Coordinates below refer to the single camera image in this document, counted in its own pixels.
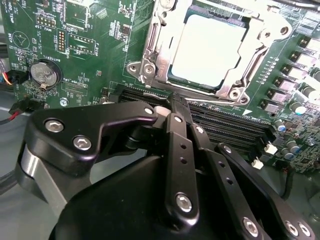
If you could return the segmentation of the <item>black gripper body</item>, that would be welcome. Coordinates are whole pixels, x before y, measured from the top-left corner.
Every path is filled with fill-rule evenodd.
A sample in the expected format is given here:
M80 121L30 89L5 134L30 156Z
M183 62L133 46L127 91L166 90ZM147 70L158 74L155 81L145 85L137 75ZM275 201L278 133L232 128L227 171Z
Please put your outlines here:
M212 175L196 173L198 222L173 228L165 210L166 165L144 157L76 194L61 212L52 240L244 240Z

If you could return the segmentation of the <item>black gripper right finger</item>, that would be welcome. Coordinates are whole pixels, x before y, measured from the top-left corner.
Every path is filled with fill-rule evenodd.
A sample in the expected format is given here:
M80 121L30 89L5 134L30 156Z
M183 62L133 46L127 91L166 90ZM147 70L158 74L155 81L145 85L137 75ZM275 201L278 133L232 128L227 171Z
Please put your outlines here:
M313 240L315 233L241 155L226 143L213 146L206 131L192 120L189 104L180 109L192 136L196 156L211 172L231 221L235 240Z

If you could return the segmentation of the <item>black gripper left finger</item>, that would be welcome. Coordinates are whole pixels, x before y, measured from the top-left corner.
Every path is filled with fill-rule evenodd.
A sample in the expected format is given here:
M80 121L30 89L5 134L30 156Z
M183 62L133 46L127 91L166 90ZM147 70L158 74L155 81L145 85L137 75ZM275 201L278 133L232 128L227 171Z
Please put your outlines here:
M176 226L199 219L187 101L172 94L162 106L141 101L39 110L27 121L17 166L28 190L41 194L56 216L91 185L93 165L136 149L166 162L164 214Z

